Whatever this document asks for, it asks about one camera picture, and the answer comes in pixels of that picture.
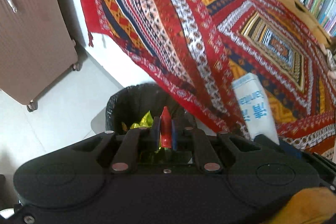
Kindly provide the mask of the person right hand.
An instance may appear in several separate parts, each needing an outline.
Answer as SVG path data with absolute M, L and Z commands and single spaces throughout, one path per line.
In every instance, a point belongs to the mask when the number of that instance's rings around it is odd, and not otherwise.
M 308 188 L 296 193 L 264 223 L 335 223 L 335 193 L 328 188 Z

